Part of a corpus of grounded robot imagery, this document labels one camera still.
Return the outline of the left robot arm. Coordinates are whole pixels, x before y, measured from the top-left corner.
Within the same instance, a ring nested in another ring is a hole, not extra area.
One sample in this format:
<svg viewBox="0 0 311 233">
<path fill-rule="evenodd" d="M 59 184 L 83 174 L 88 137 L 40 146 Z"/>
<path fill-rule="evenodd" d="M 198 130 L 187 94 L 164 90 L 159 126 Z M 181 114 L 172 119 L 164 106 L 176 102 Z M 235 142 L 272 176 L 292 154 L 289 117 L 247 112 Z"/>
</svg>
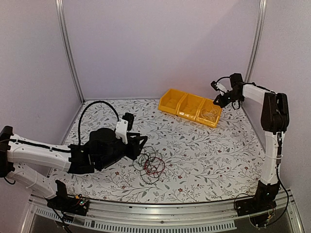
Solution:
<svg viewBox="0 0 311 233">
<path fill-rule="evenodd" d="M 69 174 L 90 174 L 108 168 L 123 157 L 136 160 L 147 140 L 147 136 L 139 133 L 100 128 L 92 131 L 83 145 L 51 145 L 23 138 L 13 133 L 11 126 L 4 126 L 0 132 L 0 176 L 24 184 L 67 211 L 72 207 L 72 200 L 64 194 L 66 186 L 49 181 L 28 164 Z"/>
</svg>

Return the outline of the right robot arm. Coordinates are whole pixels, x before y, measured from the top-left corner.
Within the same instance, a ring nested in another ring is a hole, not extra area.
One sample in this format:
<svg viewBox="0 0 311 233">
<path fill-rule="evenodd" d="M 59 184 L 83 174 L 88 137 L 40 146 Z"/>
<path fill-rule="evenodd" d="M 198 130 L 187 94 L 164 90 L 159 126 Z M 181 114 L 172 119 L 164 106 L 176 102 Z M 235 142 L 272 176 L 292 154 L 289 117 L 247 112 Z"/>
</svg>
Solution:
<svg viewBox="0 0 311 233">
<path fill-rule="evenodd" d="M 220 92 L 213 103 L 221 108 L 245 99 L 253 100 L 262 107 L 260 123 L 265 133 L 265 158 L 255 197 L 251 207 L 261 212 L 278 194 L 279 170 L 282 159 L 282 147 L 289 125 L 287 95 L 276 93 L 255 83 L 246 83 L 240 73 L 221 77 L 212 81 L 211 87 Z"/>
</svg>

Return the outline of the yellow three-compartment bin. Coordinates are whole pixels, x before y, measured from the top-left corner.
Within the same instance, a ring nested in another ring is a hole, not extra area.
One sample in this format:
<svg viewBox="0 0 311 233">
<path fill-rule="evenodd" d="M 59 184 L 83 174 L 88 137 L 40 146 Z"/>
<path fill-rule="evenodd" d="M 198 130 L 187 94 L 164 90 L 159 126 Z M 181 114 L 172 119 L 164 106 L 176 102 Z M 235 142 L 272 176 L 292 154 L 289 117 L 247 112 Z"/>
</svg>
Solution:
<svg viewBox="0 0 311 233">
<path fill-rule="evenodd" d="M 169 89 L 160 98 L 158 109 L 211 128 L 217 127 L 222 112 L 213 100 L 176 89 Z"/>
</svg>

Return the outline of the floral table mat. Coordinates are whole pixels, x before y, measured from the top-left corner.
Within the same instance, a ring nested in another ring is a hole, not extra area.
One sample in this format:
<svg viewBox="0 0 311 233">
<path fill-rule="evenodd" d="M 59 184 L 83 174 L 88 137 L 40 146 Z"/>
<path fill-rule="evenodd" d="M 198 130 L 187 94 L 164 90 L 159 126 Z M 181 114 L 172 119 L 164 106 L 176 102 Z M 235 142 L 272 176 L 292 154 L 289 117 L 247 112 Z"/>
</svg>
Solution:
<svg viewBox="0 0 311 233">
<path fill-rule="evenodd" d="M 52 169 L 69 194 L 144 203 L 186 203 L 253 195 L 264 151 L 242 109 L 227 107 L 216 128 L 159 111 L 158 100 L 86 102 L 65 143 L 85 143 L 89 133 L 113 128 L 124 113 L 135 116 L 133 131 L 148 136 L 136 160 L 122 158 L 92 174 Z"/>
</svg>

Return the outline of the aluminium front rail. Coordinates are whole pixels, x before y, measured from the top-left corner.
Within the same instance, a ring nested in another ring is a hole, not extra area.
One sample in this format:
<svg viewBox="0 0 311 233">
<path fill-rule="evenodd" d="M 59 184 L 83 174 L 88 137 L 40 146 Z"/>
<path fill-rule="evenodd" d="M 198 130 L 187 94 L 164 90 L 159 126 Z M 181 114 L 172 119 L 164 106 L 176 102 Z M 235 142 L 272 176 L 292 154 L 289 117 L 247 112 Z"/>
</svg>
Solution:
<svg viewBox="0 0 311 233">
<path fill-rule="evenodd" d="M 276 197 L 269 226 L 265 212 L 239 216 L 237 199 L 187 203 L 141 204 L 91 200 L 85 216 L 70 215 L 67 227 L 46 201 L 31 195 L 23 233 L 302 233 L 304 227 L 290 191 Z"/>
</svg>

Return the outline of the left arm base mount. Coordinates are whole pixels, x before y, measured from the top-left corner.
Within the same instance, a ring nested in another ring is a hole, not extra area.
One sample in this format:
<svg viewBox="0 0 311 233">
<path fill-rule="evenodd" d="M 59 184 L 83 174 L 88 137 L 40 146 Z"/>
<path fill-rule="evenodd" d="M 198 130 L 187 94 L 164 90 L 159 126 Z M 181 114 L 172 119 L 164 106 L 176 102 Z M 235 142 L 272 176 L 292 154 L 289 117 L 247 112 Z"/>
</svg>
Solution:
<svg viewBox="0 0 311 233">
<path fill-rule="evenodd" d="M 89 197 L 78 194 L 70 197 L 67 194 L 66 185 L 60 180 L 55 180 L 56 196 L 47 199 L 47 206 L 64 213 L 75 214 L 79 216 L 86 216 L 89 209 Z"/>
</svg>

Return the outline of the right aluminium frame post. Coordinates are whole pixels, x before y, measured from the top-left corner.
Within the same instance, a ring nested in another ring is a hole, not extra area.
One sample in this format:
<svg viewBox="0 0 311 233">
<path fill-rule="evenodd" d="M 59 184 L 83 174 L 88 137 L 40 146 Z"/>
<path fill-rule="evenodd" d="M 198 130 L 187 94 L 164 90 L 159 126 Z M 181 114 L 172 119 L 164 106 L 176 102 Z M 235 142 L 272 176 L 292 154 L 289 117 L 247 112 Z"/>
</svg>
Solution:
<svg viewBox="0 0 311 233">
<path fill-rule="evenodd" d="M 257 54 L 259 51 L 262 31 L 264 27 L 265 15 L 266 15 L 266 8 L 267 8 L 267 0 L 260 0 L 259 1 L 259 10 L 258 10 L 258 17 L 257 17 L 257 24 L 255 28 L 255 36 L 253 40 L 253 46 L 250 54 L 250 59 L 248 62 L 248 66 L 246 69 L 246 74 L 244 80 L 248 83 L 251 81 L 252 73 L 254 70 Z"/>
</svg>

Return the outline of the aluminium frame post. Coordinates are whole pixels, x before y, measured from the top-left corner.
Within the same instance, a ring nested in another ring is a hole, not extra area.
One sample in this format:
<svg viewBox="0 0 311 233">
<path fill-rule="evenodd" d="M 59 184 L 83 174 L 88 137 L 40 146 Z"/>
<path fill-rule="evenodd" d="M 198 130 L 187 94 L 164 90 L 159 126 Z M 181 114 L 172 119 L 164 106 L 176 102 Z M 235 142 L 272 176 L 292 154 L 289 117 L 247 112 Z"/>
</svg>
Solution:
<svg viewBox="0 0 311 233">
<path fill-rule="evenodd" d="M 246 74 L 244 80 L 248 83 L 251 81 L 252 73 L 254 70 L 257 54 L 259 51 L 262 31 L 264 27 L 265 15 L 266 15 L 266 8 L 267 8 L 267 0 L 260 0 L 259 1 L 259 10 L 258 10 L 258 17 L 257 17 L 257 24 L 255 28 L 255 36 L 253 40 L 253 46 L 250 54 L 250 59 L 248 62 L 248 66 L 246 69 Z"/>
<path fill-rule="evenodd" d="M 75 66 L 75 62 L 74 62 L 74 58 L 72 54 L 72 49 L 71 49 L 71 45 L 69 41 L 69 33 L 67 29 L 67 24 L 66 24 L 64 3 L 62 0 L 56 0 L 55 5 L 56 5 L 56 12 L 57 12 L 57 17 L 58 17 L 58 22 L 59 22 L 59 27 L 60 27 L 60 33 L 61 33 L 65 55 L 67 58 L 67 63 L 69 66 L 69 71 L 71 74 L 73 85 L 75 87 L 79 102 L 84 103 L 85 98 L 84 98 L 82 88 L 80 85 L 80 81 L 78 78 L 78 74 L 77 74 L 77 70 L 76 70 L 76 66 Z"/>
</svg>

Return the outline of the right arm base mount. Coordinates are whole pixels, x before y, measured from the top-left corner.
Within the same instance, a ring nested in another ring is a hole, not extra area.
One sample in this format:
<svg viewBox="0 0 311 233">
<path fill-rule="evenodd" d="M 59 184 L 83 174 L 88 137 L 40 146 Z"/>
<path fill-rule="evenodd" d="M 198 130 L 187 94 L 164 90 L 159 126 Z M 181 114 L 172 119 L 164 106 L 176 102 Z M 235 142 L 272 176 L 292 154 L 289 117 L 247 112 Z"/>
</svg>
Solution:
<svg viewBox="0 0 311 233">
<path fill-rule="evenodd" d="M 276 201 L 271 192 L 266 188 L 257 188 L 252 198 L 234 200 L 234 209 L 238 216 L 245 216 L 264 212 L 264 214 L 250 217 L 250 222 L 257 228 L 267 227 L 272 217 L 275 215 Z"/>
</svg>

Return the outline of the left aluminium frame post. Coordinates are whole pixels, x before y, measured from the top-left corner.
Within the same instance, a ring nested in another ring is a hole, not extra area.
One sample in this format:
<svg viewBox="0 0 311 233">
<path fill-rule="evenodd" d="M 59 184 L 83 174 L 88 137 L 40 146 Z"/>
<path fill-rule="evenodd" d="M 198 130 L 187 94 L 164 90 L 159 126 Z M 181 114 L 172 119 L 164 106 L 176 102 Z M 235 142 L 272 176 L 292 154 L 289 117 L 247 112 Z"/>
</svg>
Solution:
<svg viewBox="0 0 311 233">
<path fill-rule="evenodd" d="M 72 49 L 71 49 L 71 45 L 69 41 L 69 33 L 67 29 L 67 24 L 66 24 L 64 3 L 62 0 L 56 0 L 55 5 L 56 5 L 56 12 L 57 12 L 57 17 L 58 17 L 58 22 L 59 22 L 59 27 L 60 27 L 60 33 L 61 33 L 65 55 L 67 58 L 67 63 L 69 66 L 69 71 L 71 74 L 73 85 L 75 87 L 79 102 L 84 103 L 85 98 L 84 98 L 82 88 L 80 85 L 80 81 L 78 78 L 78 74 L 77 74 L 77 70 L 76 70 L 76 66 L 75 66 L 75 62 L 74 62 L 74 58 L 72 54 Z"/>
</svg>

